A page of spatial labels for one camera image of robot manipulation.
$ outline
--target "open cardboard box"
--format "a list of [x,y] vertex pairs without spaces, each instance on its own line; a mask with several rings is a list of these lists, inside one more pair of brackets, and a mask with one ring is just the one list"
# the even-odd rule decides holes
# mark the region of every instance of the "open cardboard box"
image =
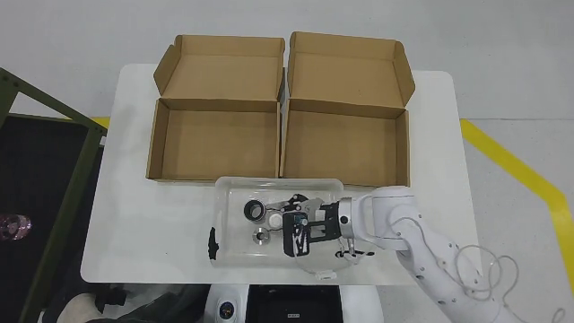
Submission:
[[414,80],[399,41],[291,35],[280,175],[409,186]]
[[284,40],[180,35],[153,78],[146,177],[278,177]]

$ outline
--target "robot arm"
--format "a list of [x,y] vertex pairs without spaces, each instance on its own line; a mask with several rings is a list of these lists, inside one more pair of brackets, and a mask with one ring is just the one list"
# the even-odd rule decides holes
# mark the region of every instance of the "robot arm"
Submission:
[[[367,232],[363,215],[369,198],[374,235]],[[483,289],[489,285],[487,278],[458,245],[429,228],[410,188],[378,188],[358,199],[342,199],[338,219],[343,238],[395,250],[403,267],[452,322],[518,323],[490,290]]]

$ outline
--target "box lid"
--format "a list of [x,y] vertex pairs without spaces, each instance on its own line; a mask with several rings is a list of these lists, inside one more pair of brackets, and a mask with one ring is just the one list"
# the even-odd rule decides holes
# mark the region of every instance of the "box lid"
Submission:
[[153,78],[164,99],[277,100],[283,38],[178,35]]
[[297,31],[290,47],[293,99],[404,108],[413,95],[414,79],[400,41]]

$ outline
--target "floor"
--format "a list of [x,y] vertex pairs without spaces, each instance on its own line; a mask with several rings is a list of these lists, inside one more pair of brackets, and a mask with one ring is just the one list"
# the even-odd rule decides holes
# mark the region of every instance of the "floor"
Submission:
[[[99,117],[111,111],[121,67],[156,63],[180,33],[400,39],[412,68],[453,75],[461,118],[547,178],[574,211],[574,0],[0,0],[0,13],[0,65]],[[14,111],[50,114],[20,99]],[[545,202],[469,143],[465,151],[480,241],[520,264],[510,304],[532,322],[564,307],[574,322]],[[430,301],[408,306],[422,294],[415,287],[380,293],[389,322],[446,321]]]

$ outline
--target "clear plastic container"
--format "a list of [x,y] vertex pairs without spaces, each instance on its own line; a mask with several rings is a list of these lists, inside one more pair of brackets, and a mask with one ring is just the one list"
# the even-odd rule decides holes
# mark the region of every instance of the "clear plastic container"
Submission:
[[338,179],[252,179],[223,177],[215,183],[214,237],[219,245],[213,266],[266,266],[301,268],[316,273],[350,266],[335,257],[338,240],[311,243],[309,254],[297,259],[283,252],[283,231],[270,231],[269,241],[254,242],[254,231],[264,223],[253,223],[244,215],[245,204],[258,200],[264,205],[288,200],[295,194],[326,203],[338,201],[343,184]]

